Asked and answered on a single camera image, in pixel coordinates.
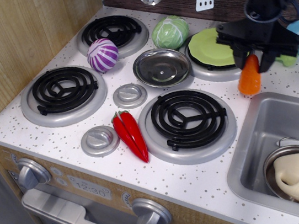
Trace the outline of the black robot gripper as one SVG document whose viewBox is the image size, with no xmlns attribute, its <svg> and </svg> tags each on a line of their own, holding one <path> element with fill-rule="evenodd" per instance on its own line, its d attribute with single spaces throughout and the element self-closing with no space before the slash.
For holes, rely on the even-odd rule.
<svg viewBox="0 0 299 224">
<path fill-rule="evenodd" d="M 255 49 L 264 51 L 259 73 L 267 72 L 281 54 L 297 55 L 299 35 L 278 22 L 282 9 L 275 0 L 247 0 L 243 11 L 244 19 L 221 24 L 216 29 L 216 42 L 231 47 L 239 69 L 244 69 L 248 55 Z"/>
</svg>

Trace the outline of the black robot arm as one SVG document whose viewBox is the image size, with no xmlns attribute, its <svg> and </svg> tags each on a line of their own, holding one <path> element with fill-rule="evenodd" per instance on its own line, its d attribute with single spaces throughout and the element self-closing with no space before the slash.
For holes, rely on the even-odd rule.
<svg viewBox="0 0 299 224">
<path fill-rule="evenodd" d="M 233 50 L 235 65 L 243 69 L 249 53 L 259 50 L 259 73 L 266 72 L 281 55 L 297 56 L 299 35 L 278 21 L 283 10 L 294 0 L 247 0 L 245 18 L 217 27 L 217 42 Z"/>
</svg>

